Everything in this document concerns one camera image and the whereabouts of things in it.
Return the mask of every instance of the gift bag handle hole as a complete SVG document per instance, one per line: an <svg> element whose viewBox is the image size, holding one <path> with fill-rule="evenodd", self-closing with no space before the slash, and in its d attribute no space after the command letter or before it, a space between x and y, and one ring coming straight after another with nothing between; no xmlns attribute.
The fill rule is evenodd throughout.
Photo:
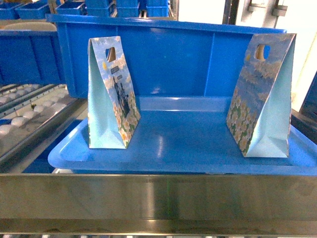
<svg viewBox="0 0 317 238"><path fill-rule="evenodd" d="M108 62L115 61L115 49L111 47L110 49L106 49L106 59Z"/></svg>
<svg viewBox="0 0 317 238"><path fill-rule="evenodd" d="M264 61L267 59L269 52L270 52L270 46L259 44L256 49L254 57L258 60Z"/></svg>

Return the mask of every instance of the paper gift bag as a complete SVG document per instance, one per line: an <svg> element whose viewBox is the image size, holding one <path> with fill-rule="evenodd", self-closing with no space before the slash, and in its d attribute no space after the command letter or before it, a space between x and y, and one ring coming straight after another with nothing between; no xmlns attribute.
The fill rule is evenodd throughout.
<svg viewBox="0 0 317 238"><path fill-rule="evenodd" d="M140 119L121 38L89 40L90 148L127 148Z"/></svg>
<svg viewBox="0 0 317 238"><path fill-rule="evenodd" d="M288 157L295 34L254 35L227 126L245 157Z"/></svg>

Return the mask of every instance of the conveyor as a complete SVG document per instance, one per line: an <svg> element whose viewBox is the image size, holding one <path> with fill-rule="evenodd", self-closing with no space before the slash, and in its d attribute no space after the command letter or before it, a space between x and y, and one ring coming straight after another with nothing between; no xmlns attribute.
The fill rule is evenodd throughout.
<svg viewBox="0 0 317 238"><path fill-rule="evenodd" d="M8 85L0 94L2 173L23 172L86 106L65 85Z"/></svg>

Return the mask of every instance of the blue plastic bin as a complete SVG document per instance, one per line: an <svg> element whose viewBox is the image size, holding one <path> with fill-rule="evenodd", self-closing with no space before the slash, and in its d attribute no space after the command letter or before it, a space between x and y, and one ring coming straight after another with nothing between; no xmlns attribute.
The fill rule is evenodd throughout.
<svg viewBox="0 0 317 238"><path fill-rule="evenodd" d="M21 19L45 19L45 14L50 13L50 7L44 2L28 3L16 9Z"/></svg>
<svg viewBox="0 0 317 238"><path fill-rule="evenodd" d="M67 1L64 4L58 6L56 11L58 14L65 15L86 15L86 5L84 2L79 1Z"/></svg>
<svg viewBox="0 0 317 238"><path fill-rule="evenodd" d="M0 31L0 84L65 83L55 31Z"/></svg>
<svg viewBox="0 0 317 238"><path fill-rule="evenodd" d="M88 40L120 36L137 95L232 96L256 33L285 30L139 18L47 15L56 22L72 97L87 98Z"/></svg>
<svg viewBox="0 0 317 238"><path fill-rule="evenodd" d="M165 17L168 16L168 6L147 7L148 17Z"/></svg>
<svg viewBox="0 0 317 238"><path fill-rule="evenodd" d="M147 9L147 1L146 0L139 0L139 3L140 3L140 7L139 7L140 10Z"/></svg>
<svg viewBox="0 0 317 238"><path fill-rule="evenodd" d="M0 4L0 20L13 20L18 19L19 15L15 9L22 4L17 2L4 2Z"/></svg>
<svg viewBox="0 0 317 238"><path fill-rule="evenodd" d="M138 7L138 0L116 0L117 7Z"/></svg>
<svg viewBox="0 0 317 238"><path fill-rule="evenodd" d="M115 5L110 4L106 8L87 8L87 14L89 16L102 16L102 17L110 17L114 12Z"/></svg>
<svg viewBox="0 0 317 238"><path fill-rule="evenodd" d="M85 0L87 8L108 8L112 0Z"/></svg>
<svg viewBox="0 0 317 238"><path fill-rule="evenodd" d="M118 17L139 17L139 6L137 7L117 7Z"/></svg>
<svg viewBox="0 0 317 238"><path fill-rule="evenodd" d="M147 6L168 6L168 0L147 0Z"/></svg>

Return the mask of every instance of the metal shelf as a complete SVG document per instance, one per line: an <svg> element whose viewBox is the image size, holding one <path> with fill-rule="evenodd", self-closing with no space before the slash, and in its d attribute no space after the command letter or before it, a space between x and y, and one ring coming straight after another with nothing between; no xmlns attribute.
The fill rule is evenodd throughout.
<svg viewBox="0 0 317 238"><path fill-rule="evenodd" d="M317 178L0 175L5 234L315 236Z"/></svg>

